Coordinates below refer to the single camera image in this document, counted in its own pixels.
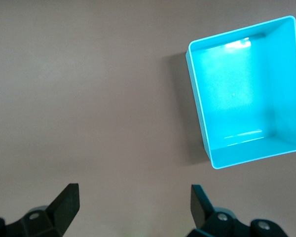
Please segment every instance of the brown-gray background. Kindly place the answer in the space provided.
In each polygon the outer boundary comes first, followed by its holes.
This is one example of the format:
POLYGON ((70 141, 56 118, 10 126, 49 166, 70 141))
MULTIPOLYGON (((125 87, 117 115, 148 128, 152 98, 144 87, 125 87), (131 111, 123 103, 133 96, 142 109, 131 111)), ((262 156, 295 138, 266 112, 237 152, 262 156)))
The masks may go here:
POLYGON ((296 153, 214 170, 185 61, 192 40, 286 15, 296 0, 0 0, 0 216, 78 182, 66 237, 184 237, 196 183, 296 237, 296 153))

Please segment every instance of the blue plastic bin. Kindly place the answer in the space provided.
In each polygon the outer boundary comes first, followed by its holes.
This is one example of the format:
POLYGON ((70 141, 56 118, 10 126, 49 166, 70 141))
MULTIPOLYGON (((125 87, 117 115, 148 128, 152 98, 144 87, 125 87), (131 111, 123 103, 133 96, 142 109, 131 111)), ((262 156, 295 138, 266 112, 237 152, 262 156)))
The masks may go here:
POLYGON ((296 20, 198 39, 186 53, 216 169, 296 151, 296 20))

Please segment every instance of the screw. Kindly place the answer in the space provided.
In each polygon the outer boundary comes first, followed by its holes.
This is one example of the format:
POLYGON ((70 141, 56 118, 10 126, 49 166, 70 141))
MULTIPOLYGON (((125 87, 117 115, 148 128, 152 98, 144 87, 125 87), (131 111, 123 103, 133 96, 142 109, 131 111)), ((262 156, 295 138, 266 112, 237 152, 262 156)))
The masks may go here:
POLYGON ((36 219, 37 217, 39 216, 39 213, 33 213, 32 215, 30 215, 29 219, 30 220, 33 220, 33 219, 36 219))
POLYGON ((228 217, 227 217, 225 214, 223 214, 223 213, 219 213, 217 217, 218 217, 218 219, 220 219, 221 221, 226 221, 226 220, 228 220, 228 217))
POLYGON ((269 230, 269 229, 270 229, 269 224, 266 223, 265 221, 259 221, 259 222, 258 222, 258 226, 259 226, 261 229, 264 229, 264 230, 269 230))

